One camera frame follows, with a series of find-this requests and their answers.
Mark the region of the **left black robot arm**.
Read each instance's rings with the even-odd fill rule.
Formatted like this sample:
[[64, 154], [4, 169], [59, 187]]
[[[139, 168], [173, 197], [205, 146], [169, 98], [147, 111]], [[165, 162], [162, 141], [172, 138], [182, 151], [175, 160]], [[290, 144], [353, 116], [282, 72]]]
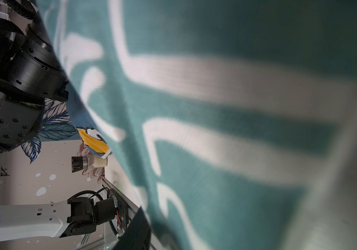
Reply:
[[0, 154], [30, 141], [41, 129], [45, 101], [66, 101], [68, 78], [32, 1], [6, 1], [29, 19], [26, 31], [0, 18]]

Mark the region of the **blue cartoon pillow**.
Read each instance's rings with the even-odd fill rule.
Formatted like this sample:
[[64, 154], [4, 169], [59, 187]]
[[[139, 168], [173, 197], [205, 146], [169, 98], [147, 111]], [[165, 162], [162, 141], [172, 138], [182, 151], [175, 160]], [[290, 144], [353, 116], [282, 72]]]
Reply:
[[72, 125], [78, 132], [83, 144], [95, 155], [106, 159], [112, 150], [106, 143], [104, 136], [97, 128], [91, 115], [70, 83], [66, 86], [69, 93], [65, 105], [72, 122]]

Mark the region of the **teal cat pillow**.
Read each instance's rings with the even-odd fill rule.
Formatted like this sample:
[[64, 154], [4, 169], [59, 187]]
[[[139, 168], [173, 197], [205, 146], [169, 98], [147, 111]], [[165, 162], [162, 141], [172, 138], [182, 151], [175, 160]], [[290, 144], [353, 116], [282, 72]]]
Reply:
[[357, 250], [357, 1], [38, 1], [175, 250]]

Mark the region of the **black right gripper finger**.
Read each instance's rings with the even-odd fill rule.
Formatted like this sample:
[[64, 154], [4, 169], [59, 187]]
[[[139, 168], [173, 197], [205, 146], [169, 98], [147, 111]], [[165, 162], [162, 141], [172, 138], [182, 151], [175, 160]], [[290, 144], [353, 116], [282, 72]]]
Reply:
[[135, 213], [134, 218], [128, 224], [128, 227], [123, 234], [120, 231], [123, 229], [121, 226], [121, 213], [119, 210], [116, 212], [117, 221], [117, 234], [116, 240], [113, 242], [112, 250], [149, 250], [151, 243], [151, 228], [146, 218], [145, 212], [142, 207]]

